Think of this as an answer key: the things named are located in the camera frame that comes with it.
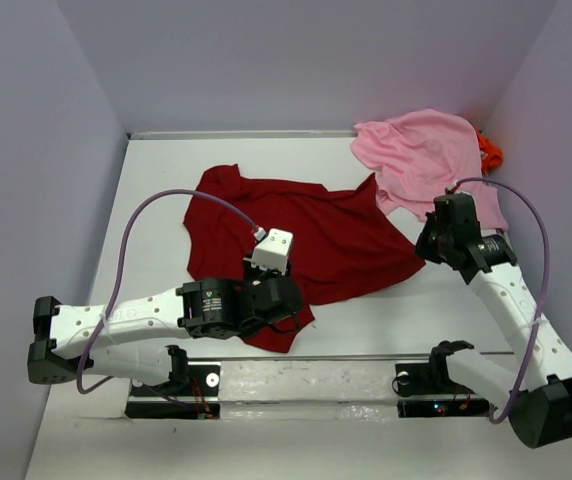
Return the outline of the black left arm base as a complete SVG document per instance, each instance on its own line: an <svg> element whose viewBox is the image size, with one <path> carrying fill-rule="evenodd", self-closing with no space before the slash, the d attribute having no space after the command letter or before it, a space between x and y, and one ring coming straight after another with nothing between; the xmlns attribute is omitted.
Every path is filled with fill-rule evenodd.
<svg viewBox="0 0 572 480"><path fill-rule="evenodd" d="M185 385L150 389L132 383L125 405L130 419L214 420L220 418L221 363L196 361L188 364Z"/></svg>

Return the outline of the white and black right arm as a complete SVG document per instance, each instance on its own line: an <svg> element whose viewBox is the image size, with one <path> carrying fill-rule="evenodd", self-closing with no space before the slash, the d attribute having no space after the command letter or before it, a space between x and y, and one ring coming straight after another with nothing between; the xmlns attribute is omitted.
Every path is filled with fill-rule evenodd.
<svg viewBox="0 0 572 480"><path fill-rule="evenodd" d="M508 421L529 448L572 438L572 351L543 314L543 300L531 294L507 241L483 235L473 197L435 198L415 252L461 275L521 362L512 373L466 341L442 341L427 362L428 384L439 392L461 386L482 396L491 422Z"/></svg>

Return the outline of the dark red t shirt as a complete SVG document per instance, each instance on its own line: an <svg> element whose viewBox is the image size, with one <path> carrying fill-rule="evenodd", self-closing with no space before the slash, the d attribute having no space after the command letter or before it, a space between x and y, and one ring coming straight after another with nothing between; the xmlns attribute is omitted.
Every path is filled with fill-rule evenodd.
<svg viewBox="0 0 572 480"><path fill-rule="evenodd" d="M201 198L190 201L183 225L191 240L187 271L195 280L242 278L242 258L251 252L253 238L240 214L265 229L294 236L292 276L304 308L296 319L279 322L276 331L264 328L246 339L250 346L286 353L295 340L295 326L313 322L312 306L397 285L425 265L377 206L373 176L354 190L329 191L321 184L248 179L235 165L217 166L202 175L197 188L240 213Z"/></svg>

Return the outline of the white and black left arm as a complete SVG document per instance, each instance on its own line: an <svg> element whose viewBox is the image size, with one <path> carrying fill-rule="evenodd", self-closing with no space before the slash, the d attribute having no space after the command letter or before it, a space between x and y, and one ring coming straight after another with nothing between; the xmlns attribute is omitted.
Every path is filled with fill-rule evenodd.
<svg viewBox="0 0 572 480"><path fill-rule="evenodd" d="M186 283L112 311L40 297L33 310L28 379L55 385L104 375L175 395L188 382L187 353L178 341L251 338L303 309L303 295L289 272L246 266L244 275Z"/></svg>

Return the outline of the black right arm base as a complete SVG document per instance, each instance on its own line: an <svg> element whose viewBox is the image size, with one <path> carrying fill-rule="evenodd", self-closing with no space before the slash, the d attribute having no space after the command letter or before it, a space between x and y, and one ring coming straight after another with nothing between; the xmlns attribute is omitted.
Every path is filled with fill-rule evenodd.
<svg viewBox="0 0 572 480"><path fill-rule="evenodd" d="M469 388L434 380L428 362L396 363L391 388L398 397L401 419L486 417L489 413L488 401Z"/></svg>

